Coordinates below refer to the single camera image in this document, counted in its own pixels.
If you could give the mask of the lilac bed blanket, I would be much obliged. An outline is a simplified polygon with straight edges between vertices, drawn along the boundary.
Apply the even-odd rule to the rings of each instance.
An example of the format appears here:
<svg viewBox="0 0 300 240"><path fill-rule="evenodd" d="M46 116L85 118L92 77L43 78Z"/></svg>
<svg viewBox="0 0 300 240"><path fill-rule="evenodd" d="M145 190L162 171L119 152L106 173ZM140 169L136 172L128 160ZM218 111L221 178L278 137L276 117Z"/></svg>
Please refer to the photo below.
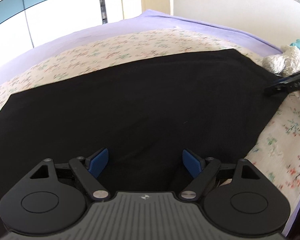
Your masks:
<svg viewBox="0 0 300 240"><path fill-rule="evenodd" d="M66 50L115 36L167 28L212 35L248 48L260 56L282 53L281 49L275 45L245 31L203 21L170 16L155 10L146 10L135 18L80 30L21 54L9 62L4 69L0 69L0 85Z"/></svg>

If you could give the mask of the black pants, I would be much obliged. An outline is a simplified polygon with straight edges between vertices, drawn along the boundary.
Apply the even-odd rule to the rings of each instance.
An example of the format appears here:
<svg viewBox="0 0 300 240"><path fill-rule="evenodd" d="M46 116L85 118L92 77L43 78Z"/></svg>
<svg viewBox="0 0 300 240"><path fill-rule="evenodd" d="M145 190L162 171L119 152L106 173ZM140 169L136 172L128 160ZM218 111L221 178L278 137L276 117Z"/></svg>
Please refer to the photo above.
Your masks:
<svg viewBox="0 0 300 240"><path fill-rule="evenodd" d="M235 163L255 146L286 94L238 51L156 57L9 97L0 110L0 200L45 158L65 163L101 148L110 192L173 191L191 176L182 151ZM0 235L5 227L0 219Z"/></svg>

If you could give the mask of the silver foil padding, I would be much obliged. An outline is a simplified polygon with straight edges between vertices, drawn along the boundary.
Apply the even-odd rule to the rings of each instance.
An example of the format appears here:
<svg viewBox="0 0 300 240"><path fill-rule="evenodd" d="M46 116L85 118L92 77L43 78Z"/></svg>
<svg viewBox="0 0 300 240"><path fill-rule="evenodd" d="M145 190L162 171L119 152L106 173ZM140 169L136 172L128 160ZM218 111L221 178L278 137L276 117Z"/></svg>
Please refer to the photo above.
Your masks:
<svg viewBox="0 0 300 240"><path fill-rule="evenodd" d="M282 46L282 54L266 56L262 67L282 77L291 76L300 71L300 49L297 46Z"/></svg>

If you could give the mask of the white teal sliding wardrobe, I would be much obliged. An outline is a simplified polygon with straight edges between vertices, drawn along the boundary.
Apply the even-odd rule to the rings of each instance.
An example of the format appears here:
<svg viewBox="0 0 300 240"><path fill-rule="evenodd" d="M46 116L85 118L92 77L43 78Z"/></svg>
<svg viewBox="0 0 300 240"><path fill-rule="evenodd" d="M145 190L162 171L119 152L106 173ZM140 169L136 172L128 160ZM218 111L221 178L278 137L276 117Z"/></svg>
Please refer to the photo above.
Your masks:
<svg viewBox="0 0 300 240"><path fill-rule="evenodd" d="M0 0L0 71L59 37L123 19L121 0Z"/></svg>

